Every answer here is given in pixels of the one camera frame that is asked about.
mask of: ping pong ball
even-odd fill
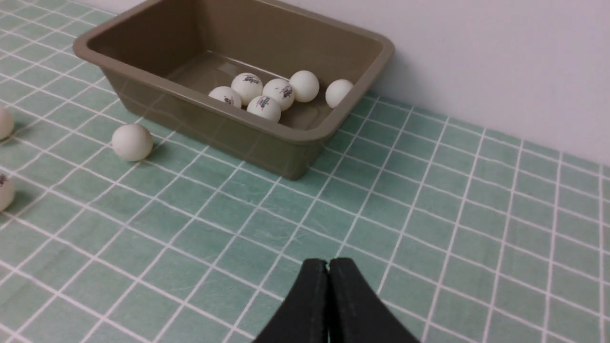
[[[335,108],[341,100],[350,92],[354,84],[347,80],[336,80],[326,89],[326,103],[330,108]]]
[[[277,101],[269,96],[259,95],[248,104],[248,112],[269,119],[275,123],[282,116],[282,109]]]
[[[0,107],[0,140],[5,139],[15,128],[15,117],[4,107]]]
[[[294,88],[295,100],[299,103],[312,101],[320,91],[320,82],[311,71],[297,71],[292,75],[289,83]]]
[[[142,125],[123,125],[112,135],[112,149],[128,162],[139,161],[153,150],[153,137]]]
[[[295,90],[284,79],[273,79],[263,87],[263,96],[268,96],[278,102],[282,111],[287,110],[295,102]]]
[[[13,181],[0,174],[0,212],[4,211],[15,199]]]
[[[227,103],[229,105],[233,105],[237,108],[241,108],[241,106],[242,106],[241,97],[231,87],[227,87],[227,86],[216,87],[208,94],[208,96],[210,98],[214,98],[216,100],[224,101],[225,103]]]
[[[242,104],[249,104],[252,99],[263,94],[263,82],[252,73],[241,73],[231,83],[231,88],[239,94]]]

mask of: white grout line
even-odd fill
[[[561,179],[561,160],[563,157],[563,153],[559,153],[559,165],[557,168],[557,184],[555,186],[555,209],[553,211],[553,232],[551,233],[551,251],[550,251],[550,256],[549,256],[549,260],[553,261],[555,258],[555,240],[556,240],[556,231],[557,231],[557,211],[558,211],[558,206],[559,206],[559,180]],[[542,331],[542,342],[546,343],[547,341],[547,335],[549,332],[548,329],[548,325],[549,325],[549,321],[550,321],[550,317],[551,317],[551,294],[552,292],[552,285],[553,285],[553,263],[549,263],[548,264],[548,275],[547,275],[547,289],[545,291],[546,293],[546,299],[545,299],[545,311],[544,311],[544,324],[543,324],[543,331]]]
[[[604,206],[603,206],[603,166],[600,165],[600,174],[598,177],[598,186],[599,186],[599,221],[600,221],[600,337],[602,342],[606,342],[606,328],[604,322],[604,316],[606,315],[606,292],[604,290],[604,278],[605,278],[605,268],[604,268]]]
[[[453,232],[451,233],[451,239],[449,240],[449,246],[447,247],[447,251],[451,251],[453,249],[453,243],[455,242],[455,238],[458,234],[458,230],[459,230],[458,223],[459,223],[460,218],[462,217],[462,213],[464,211],[464,204],[466,203],[466,196],[468,195],[468,190],[470,189],[470,185],[472,183],[472,175],[475,172],[477,157],[479,155],[479,152],[481,151],[484,137],[485,137],[485,130],[483,130],[483,134],[479,138],[479,145],[476,149],[475,161],[472,165],[472,169],[470,170],[470,177],[468,178],[468,181],[466,183],[466,189],[464,190],[464,197],[462,199],[462,203],[460,204],[459,210],[457,212],[456,223],[453,226]],[[449,259],[450,259],[450,254],[447,254],[445,256],[445,260],[443,261],[443,266],[440,271],[439,280],[438,280],[438,282],[434,283],[434,284],[436,284],[436,289],[434,290],[434,295],[432,296],[432,303],[430,304],[430,310],[428,311],[428,316],[426,318],[426,326],[424,327],[423,334],[422,334],[423,341],[426,341],[426,338],[428,337],[428,333],[430,330],[430,323],[432,322],[432,317],[434,315],[434,311],[436,310],[436,303],[439,299],[440,290],[441,290],[441,288],[443,288],[443,280],[445,278],[445,273],[447,272],[447,265],[449,264]]]
[[[515,187],[517,185],[517,176],[519,175],[518,170],[519,170],[519,163],[521,163],[522,151],[523,151],[523,141],[521,141],[521,147],[519,148],[519,152],[517,154],[517,166],[515,168],[516,169],[515,175],[513,176],[513,179],[512,179],[511,197],[510,197],[510,201],[508,203],[508,209],[506,210],[507,213],[511,213],[512,203],[514,201]],[[491,306],[489,307],[489,310],[487,311],[485,330],[483,331],[483,343],[487,343],[487,340],[489,338],[489,328],[491,327],[491,323],[492,323],[493,307],[495,306],[495,302],[497,299],[497,293],[498,293],[498,285],[500,283],[500,269],[502,267],[502,260],[504,258],[504,248],[505,248],[504,243],[506,242],[506,238],[508,237],[508,229],[509,229],[510,221],[511,221],[511,216],[507,215],[505,218],[504,231],[502,233],[502,240],[500,243],[500,256],[498,257],[498,264],[496,266],[496,269],[493,271],[495,276],[494,276],[494,280],[493,280],[492,298],[490,301]]]

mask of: plastic tub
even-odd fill
[[[254,165],[298,179],[394,53],[385,37],[274,0],[148,0],[81,35],[80,58],[99,67],[131,112]],[[279,123],[212,99],[239,73],[263,82],[312,71],[320,92]],[[325,90],[354,88],[331,110]]]

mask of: green tile floor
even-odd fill
[[[370,95],[300,181],[130,114],[75,36],[0,1],[0,342],[249,342],[308,257],[348,256],[425,342],[610,338],[610,168]],[[147,161],[109,148],[139,121]]]

